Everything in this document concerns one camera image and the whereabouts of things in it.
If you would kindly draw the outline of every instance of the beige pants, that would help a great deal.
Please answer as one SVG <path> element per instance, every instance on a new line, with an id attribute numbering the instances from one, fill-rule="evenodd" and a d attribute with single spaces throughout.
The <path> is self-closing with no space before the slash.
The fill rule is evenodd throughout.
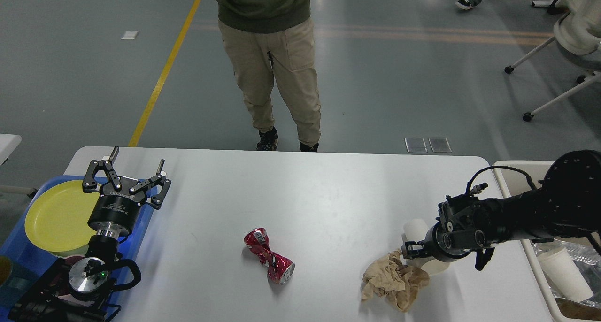
<path id="1" fill-rule="evenodd" d="M 253 117 L 253 127 L 269 131 L 273 82 L 296 123 L 299 141 L 313 146 L 319 142 L 322 104 L 314 68 L 313 21 L 276 33 L 251 33 L 233 29 L 219 21 L 225 52 L 234 66 L 236 83 Z"/>

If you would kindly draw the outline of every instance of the red can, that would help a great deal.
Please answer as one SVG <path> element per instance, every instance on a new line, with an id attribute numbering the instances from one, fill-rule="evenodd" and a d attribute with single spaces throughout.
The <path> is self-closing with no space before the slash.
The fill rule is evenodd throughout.
<path id="1" fill-rule="evenodd" d="M 272 252 L 269 247 L 269 237 L 265 228 L 251 230 L 243 239 L 248 249 L 257 255 L 259 262 L 268 267 L 267 276 L 277 284 L 285 284 L 294 271 L 294 262 L 278 253 Z"/>
<path id="2" fill-rule="evenodd" d="M 248 247 L 251 245 L 260 245 L 268 251 L 271 251 L 271 249 L 269 249 L 269 237 L 267 236 L 265 228 L 255 228 L 254 230 L 251 230 L 251 232 L 244 237 L 244 243 L 246 243 Z"/>
<path id="3" fill-rule="evenodd" d="M 269 262 L 269 269 L 267 270 L 267 277 L 271 281 L 283 285 L 290 279 L 292 272 L 294 271 L 294 262 L 289 258 L 284 258 L 278 253 L 271 252 L 271 262 Z"/>

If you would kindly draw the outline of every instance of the sneaker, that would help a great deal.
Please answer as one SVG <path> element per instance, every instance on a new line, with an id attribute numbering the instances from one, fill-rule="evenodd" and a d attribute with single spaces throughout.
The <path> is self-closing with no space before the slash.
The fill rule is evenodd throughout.
<path id="1" fill-rule="evenodd" d="M 257 151 L 275 151 L 277 149 L 277 131 L 275 127 L 269 132 L 259 131 L 261 139 L 257 143 Z"/>
<path id="2" fill-rule="evenodd" d="M 462 10 L 472 10 L 472 9 L 474 9 L 474 6 L 468 0 L 458 0 L 458 1 L 455 2 L 455 5 L 457 5 L 457 7 L 459 9 L 462 9 Z"/>
<path id="3" fill-rule="evenodd" d="M 301 152 L 317 152 L 317 148 L 319 147 L 319 143 L 313 145 L 313 146 L 309 146 L 309 145 L 305 145 L 303 143 L 300 143 L 300 151 Z"/>

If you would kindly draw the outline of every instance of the yellow floor line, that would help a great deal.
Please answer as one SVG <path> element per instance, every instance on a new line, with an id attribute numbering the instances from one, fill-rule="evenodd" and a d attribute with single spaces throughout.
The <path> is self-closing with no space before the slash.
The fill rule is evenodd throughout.
<path id="1" fill-rule="evenodd" d="M 196 13 L 196 10 L 198 9 L 198 5 L 200 4 L 200 1 L 201 0 L 194 0 L 192 9 L 190 9 L 190 12 L 186 18 L 186 22 L 184 23 L 184 25 L 182 27 L 182 31 L 180 31 L 180 35 L 178 36 L 176 43 L 174 44 L 174 46 L 171 50 L 171 54 L 169 55 L 169 58 L 167 59 L 167 63 L 165 63 L 165 67 L 163 67 L 163 72 L 161 72 L 159 81 L 154 86 L 154 91 L 152 92 L 152 95 L 150 95 L 150 100 L 148 100 L 148 103 L 146 104 L 146 108 L 144 109 L 144 112 L 142 112 L 142 116 L 140 117 L 140 121 L 138 122 L 138 125 L 136 126 L 136 129 L 133 132 L 133 136 L 131 136 L 131 140 L 129 140 L 129 144 L 128 144 L 129 147 L 138 146 L 138 141 L 140 140 L 140 137 L 142 136 L 142 132 L 144 131 L 144 127 L 146 127 L 146 123 L 148 122 L 148 119 L 150 118 L 150 114 L 152 113 L 154 105 L 156 104 L 156 101 L 159 99 L 159 95 L 161 94 L 161 91 L 163 90 L 163 85 L 165 84 L 165 80 L 167 80 L 167 76 L 169 76 L 169 72 L 170 72 L 171 68 L 173 67 L 173 63 L 174 63 L 174 61 L 176 61 L 177 54 L 180 51 L 180 48 L 182 47 L 184 38 L 186 38 L 186 33 L 187 33 L 188 29 L 190 28 L 190 24 L 192 23 L 192 19 L 194 18 L 194 14 Z"/>

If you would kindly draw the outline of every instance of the gray floor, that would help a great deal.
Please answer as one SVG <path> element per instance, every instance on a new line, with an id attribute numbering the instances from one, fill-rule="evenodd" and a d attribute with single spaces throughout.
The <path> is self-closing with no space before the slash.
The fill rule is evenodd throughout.
<path id="1" fill-rule="evenodd" d="M 0 0 L 0 132 L 23 137 L 0 184 L 39 187 L 82 146 L 127 146 L 193 1 Z M 404 138 L 438 136 L 453 155 L 490 163 L 601 149 L 599 85 L 521 119 L 581 73 L 554 46 L 503 72 L 560 15 L 532 0 L 485 0 L 469 12 L 455 1 L 312 1 L 320 151 L 406 154 Z M 216 21 L 215 0 L 202 0 L 138 146 L 254 148 Z M 127 30 L 138 38 L 121 40 Z M 279 150 L 298 151 L 273 94 Z M 0 242 L 27 204 L 0 194 Z"/>

